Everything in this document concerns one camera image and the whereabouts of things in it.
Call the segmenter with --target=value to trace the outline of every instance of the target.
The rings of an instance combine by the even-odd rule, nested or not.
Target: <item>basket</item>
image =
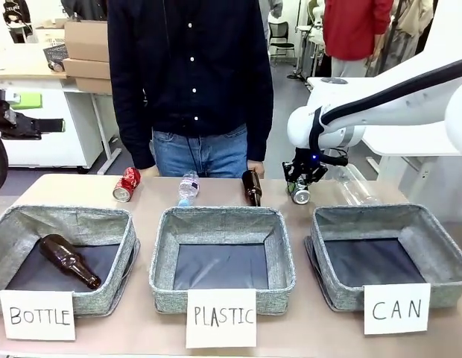
[[[278,211],[174,207],[163,213],[150,269],[159,313],[185,313],[188,289],[253,288],[258,314],[281,315],[295,281],[288,234]]]
[[[320,207],[313,219],[306,247],[332,309],[363,310],[373,284],[430,283],[430,308],[462,296],[462,251],[426,208]]]
[[[110,313],[114,300],[117,299],[117,290],[130,270],[128,266],[133,247],[136,246],[136,250],[139,248],[131,215],[126,210],[90,207],[11,207],[0,218],[0,290],[6,289],[17,279],[16,274],[22,264],[30,258],[37,241],[51,233],[64,236],[77,247],[116,246],[112,251],[110,270],[107,269],[108,275],[101,277],[101,286],[95,291],[85,287],[85,292],[72,293],[75,315],[94,316]],[[54,282],[41,285],[47,284],[48,290],[74,291],[73,288],[67,289],[63,286],[63,281],[69,278],[58,270],[55,271],[63,277],[63,280],[56,281],[57,287],[54,287]],[[76,280],[72,281],[70,287],[77,283]]]

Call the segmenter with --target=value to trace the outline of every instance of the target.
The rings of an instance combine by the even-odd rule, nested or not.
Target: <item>plastic water bottle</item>
[[[334,167],[333,176],[348,205],[381,204],[372,187],[353,164]]]
[[[194,198],[200,191],[200,183],[198,174],[195,171],[190,171],[183,176],[178,188],[179,207],[189,207],[193,205]]]

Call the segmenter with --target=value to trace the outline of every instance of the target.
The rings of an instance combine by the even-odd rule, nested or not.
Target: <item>person in red jacket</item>
[[[390,24],[393,0],[326,0],[323,38],[332,77],[365,77],[365,63],[378,57]]]

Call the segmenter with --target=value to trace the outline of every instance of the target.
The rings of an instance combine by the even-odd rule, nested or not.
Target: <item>sign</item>
[[[6,337],[74,341],[72,292],[0,291]]]
[[[365,334],[427,330],[430,291],[429,283],[365,286]]]
[[[255,289],[188,291],[187,348],[255,346]]]

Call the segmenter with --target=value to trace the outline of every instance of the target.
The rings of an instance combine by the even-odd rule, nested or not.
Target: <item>beer bottle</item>
[[[82,255],[61,235],[53,233],[41,238],[39,251],[62,273],[75,276],[90,289],[97,289],[101,285],[101,279],[90,270]]]
[[[260,207],[262,190],[257,173],[253,170],[247,170],[243,173],[242,180],[247,201],[253,207]]]

